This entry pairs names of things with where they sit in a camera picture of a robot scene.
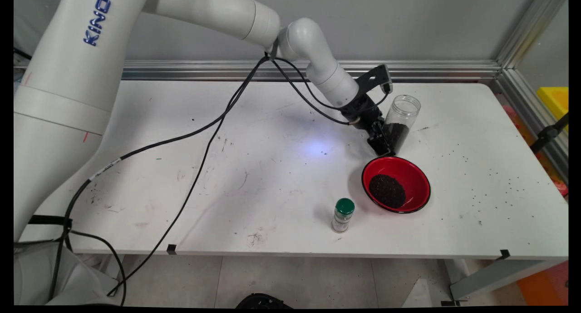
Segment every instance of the red mark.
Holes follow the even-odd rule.
[[[31,73],[29,73],[29,76],[28,76],[28,77],[26,77],[26,80],[25,80],[25,86],[26,86],[26,84],[27,84],[27,83],[29,83],[29,78],[30,78],[30,75],[31,75],[31,74],[32,74],[32,72],[31,72]]]

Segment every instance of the green cap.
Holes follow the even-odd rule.
[[[343,215],[349,215],[355,211],[355,203],[351,199],[340,199],[335,205],[337,211]]]

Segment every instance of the floor tile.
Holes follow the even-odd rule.
[[[125,273],[145,257],[126,255]],[[213,308],[221,262],[220,256],[153,255],[127,282],[125,306]]]
[[[376,308],[371,261],[362,258],[224,257],[216,308],[265,293],[293,308]]]
[[[380,308],[401,307],[419,278],[428,281],[434,307],[451,300],[450,279],[442,260],[379,258],[372,263]]]

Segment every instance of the white table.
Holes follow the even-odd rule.
[[[37,214],[64,214],[79,185],[111,160],[215,119],[239,85],[122,81],[98,153]],[[568,204],[488,87],[395,84],[380,105],[384,115],[400,94],[422,104],[399,155],[432,186],[420,211],[394,214],[365,195],[361,171],[375,158],[365,131],[326,120],[286,83],[253,82],[226,117],[157,253],[175,244],[177,254],[188,255],[496,259],[508,249],[504,261],[533,260],[536,269],[568,259]],[[370,92],[374,100],[382,95],[379,88]],[[77,201],[74,229],[107,239],[119,253],[149,253],[181,207],[214,129],[99,176]],[[349,230],[338,234],[330,222],[342,197],[355,201],[355,213]],[[21,240],[60,231],[28,226]],[[71,242],[78,253],[108,253],[88,238],[71,235]]]

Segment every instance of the yellow container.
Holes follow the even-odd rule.
[[[541,87],[537,95],[557,120],[569,112],[569,87]]]

